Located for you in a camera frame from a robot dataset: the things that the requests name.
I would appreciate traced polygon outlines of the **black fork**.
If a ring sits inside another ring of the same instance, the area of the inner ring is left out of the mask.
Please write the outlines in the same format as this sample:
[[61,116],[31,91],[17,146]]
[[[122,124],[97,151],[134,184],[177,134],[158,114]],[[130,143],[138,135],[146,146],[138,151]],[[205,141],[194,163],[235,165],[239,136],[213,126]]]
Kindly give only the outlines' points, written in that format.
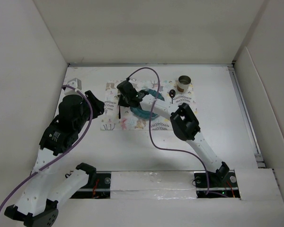
[[120,120],[121,119],[121,106],[122,106],[122,103],[123,103],[123,96],[121,94],[118,94],[117,95],[119,100],[118,100],[118,119]]

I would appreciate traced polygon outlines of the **teal scalloped plate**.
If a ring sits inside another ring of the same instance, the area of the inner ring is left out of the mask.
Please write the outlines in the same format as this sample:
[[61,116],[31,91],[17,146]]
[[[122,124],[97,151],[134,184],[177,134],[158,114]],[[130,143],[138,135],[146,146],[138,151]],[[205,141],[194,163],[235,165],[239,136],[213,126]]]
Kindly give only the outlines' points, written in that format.
[[[153,89],[143,89],[144,91],[148,92],[150,95],[152,95],[153,97],[155,97],[157,95],[157,91],[156,90],[153,90]],[[165,101],[165,98],[164,96],[159,93],[158,94],[158,99],[162,100],[162,101]],[[131,112],[138,118],[140,119],[145,119],[145,120],[148,120],[149,117],[150,117],[150,111],[145,111],[145,110],[142,110],[142,109],[139,109],[139,108],[134,108],[134,107],[130,107],[130,110]],[[155,113],[152,114],[152,120],[158,118],[159,116]]]

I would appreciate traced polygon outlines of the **patterned white cloth napkin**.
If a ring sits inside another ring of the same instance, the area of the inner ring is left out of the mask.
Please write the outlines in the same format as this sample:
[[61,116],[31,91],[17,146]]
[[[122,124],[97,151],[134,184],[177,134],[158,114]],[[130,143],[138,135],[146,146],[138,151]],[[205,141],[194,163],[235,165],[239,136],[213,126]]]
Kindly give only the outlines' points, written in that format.
[[[101,130],[148,130],[149,125],[155,131],[171,131],[171,122],[164,117],[159,116],[154,120],[145,120],[136,117],[129,107],[121,106],[121,119],[118,119],[118,90],[116,86],[121,83],[118,80],[111,80],[106,83],[105,91],[105,107],[102,115]],[[169,91],[177,89],[176,81],[163,80],[160,82],[160,93],[164,96],[165,101],[171,104]],[[194,114],[197,114],[196,98],[194,94],[194,86],[191,83],[186,92],[179,92],[176,90],[176,96],[173,99],[173,104],[181,105],[187,103],[190,105]]]

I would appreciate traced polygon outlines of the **black spoon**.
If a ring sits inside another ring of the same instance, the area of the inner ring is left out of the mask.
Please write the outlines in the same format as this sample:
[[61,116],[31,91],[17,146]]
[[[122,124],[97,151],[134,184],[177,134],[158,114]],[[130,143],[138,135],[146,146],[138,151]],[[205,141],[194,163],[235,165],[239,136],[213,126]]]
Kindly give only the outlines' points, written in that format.
[[173,90],[173,89],[171,89],[171,90],[169,91],[169,96],[170,96],[170,98],[171,98],[171,103],[173,104],[173,99],[174,99],[174,97],[176,96],[176,91]]

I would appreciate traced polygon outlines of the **brown paper cup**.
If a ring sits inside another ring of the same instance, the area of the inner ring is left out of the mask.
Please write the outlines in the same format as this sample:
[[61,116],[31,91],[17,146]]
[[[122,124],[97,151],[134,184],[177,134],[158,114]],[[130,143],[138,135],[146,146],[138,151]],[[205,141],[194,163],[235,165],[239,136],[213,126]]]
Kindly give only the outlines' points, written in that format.
[[187,91],[190,84],[191,78],[187,75],[181,75],[176,81],[177,90],[182,93]]

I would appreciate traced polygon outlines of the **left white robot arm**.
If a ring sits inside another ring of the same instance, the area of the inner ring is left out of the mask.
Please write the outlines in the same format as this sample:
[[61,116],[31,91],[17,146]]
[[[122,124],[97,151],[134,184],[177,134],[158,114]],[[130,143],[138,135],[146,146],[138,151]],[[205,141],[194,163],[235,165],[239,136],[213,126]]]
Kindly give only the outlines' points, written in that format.
[[98,183],[97,169],[80,163],[72,174],[54,188],[57,171],[65,157],[86,135],[91,121],[104,113],[104,102],[88,90],[74,90],[66,94],[58,106],[58,114],[45,129],[39,142],[39,151],[32,173],[10,194],[26,185],[19,200],[7,206],[4,215],[23,222],[26,227],[50,227],[59,208],[82,187]]

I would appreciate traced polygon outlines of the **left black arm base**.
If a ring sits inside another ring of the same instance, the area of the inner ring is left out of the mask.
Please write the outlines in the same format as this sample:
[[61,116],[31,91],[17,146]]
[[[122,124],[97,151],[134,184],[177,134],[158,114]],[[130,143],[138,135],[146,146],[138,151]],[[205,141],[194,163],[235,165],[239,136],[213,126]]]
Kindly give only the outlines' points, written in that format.
[[93,185],[77,190],[71,199],[110,199],[111,172],[97,172]]

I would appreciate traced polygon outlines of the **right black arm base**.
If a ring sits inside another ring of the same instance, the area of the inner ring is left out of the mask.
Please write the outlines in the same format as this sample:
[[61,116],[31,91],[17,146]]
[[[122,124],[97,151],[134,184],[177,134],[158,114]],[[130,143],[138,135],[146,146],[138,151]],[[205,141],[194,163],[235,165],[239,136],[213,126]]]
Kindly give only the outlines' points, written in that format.
[[192,185],[196,188],[198,199],[203,198],[240,198],[237,178],[234,170],[230,171],[222,182],[215,183],[209,180],[209,192],[207,192],[207,179],[205,171],[195,171]]

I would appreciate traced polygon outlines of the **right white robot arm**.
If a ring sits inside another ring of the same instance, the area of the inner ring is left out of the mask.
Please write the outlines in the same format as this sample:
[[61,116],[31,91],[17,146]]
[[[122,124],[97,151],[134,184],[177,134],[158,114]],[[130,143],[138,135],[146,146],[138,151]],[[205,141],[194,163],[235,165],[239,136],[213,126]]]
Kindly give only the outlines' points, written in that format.
[[117,85],[117,89],[121,93],[123,106],[150,111],[170,120],[175,136],[189,144],[203,161],[211,184],[221,186],[226,182],[230,169],[206,142],[199,121],[188,104],[170,104],[156,99],[145,90],[138,92],[127,80]]

